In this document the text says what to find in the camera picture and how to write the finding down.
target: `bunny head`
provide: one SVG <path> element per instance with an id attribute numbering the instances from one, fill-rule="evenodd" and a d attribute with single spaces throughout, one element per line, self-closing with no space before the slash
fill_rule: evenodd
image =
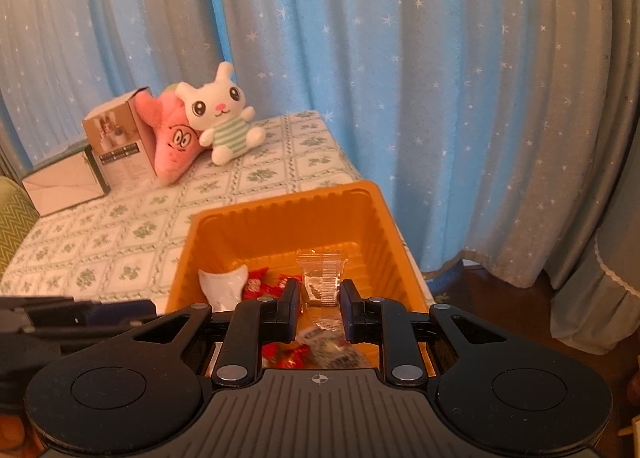
<path id="1" fill-rule="evenodd" d="M 238 117 L 246 99 L 244 92 L 231 81 L 233 72 L 231 63 L 223 61 L 214 82 L 201 88 L 194 88 L 185 82 L 176 87 L 175 95 L 184 102 L 191 128 L 203 131 Z"/>

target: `wooden floor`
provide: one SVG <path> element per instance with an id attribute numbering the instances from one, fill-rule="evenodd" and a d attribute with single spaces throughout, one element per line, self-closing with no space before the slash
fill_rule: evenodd
<path id="1" fill-rule="evenodd" d="M 546 275 L 540 276 L 530 289 L 517 289 L 482 269 L 465 269 L 462 278 L 443 290 L 434 291 L 434 295 L 438 302 L 462 308 L 596 370 L 608 382 L 614 398 L 613 415 L 597 450 L 605 458 L 631 458 L 634 455 L 633 437 L 618 437 L 617 433 L 621 427 L 630 425 L 631 418 L 640 413 L 640 408 L 634 408 L 626 400 L 626 385 L 638 370 L 638 337 L 629 337 L 603 356 L 580 352 L 552 339 L 549 334 L 549 311 L 553 289 Z"/>

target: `zigzag patterned fabric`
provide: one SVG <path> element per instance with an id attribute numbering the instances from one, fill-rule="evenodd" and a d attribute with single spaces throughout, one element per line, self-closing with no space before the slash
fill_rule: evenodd
<path id="1" fill-rule="evenodd" d="M 38 218 L 22 190 L 0 178 L 0 279 Z"/>

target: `metal screw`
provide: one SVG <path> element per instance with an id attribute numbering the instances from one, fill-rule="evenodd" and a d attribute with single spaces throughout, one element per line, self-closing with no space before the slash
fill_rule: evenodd
<path id="1" fill-rule="evenodd" d="M 240 380 L 245 378 L 247 371 L 244 366 L 238 366 L 237 364 L 228 364 L 222 366 L 217 372 L 218 377 L 222 380 Z"/>
<path id="2" fill-rule="evenodd" d="M 403 364 L 402 366 L 396 366 L 391 371 L 391 374 L 398 380 L 417 380 L 422 377 L 422 370 L 418 366 Z"/>

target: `black circular cover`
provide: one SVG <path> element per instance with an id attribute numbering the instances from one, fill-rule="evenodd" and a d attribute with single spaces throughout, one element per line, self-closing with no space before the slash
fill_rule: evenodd
<path id="1" fill-rule="evenodd" d="M 105 351 L 103 344 L 47 366 L 29 383 L 27 414 L 46 439 L 75 453 L 125 454 L 189 424 L 200 383 L 168 345 L 136 342 Z"/>
<path id="2" fill-rule="evenodd" d="M 436 401 L 471 440 L 520 456 L 593 444 L 611 410 L 596 372 L 521 338 L 467 346 L 440 378 Z"/>

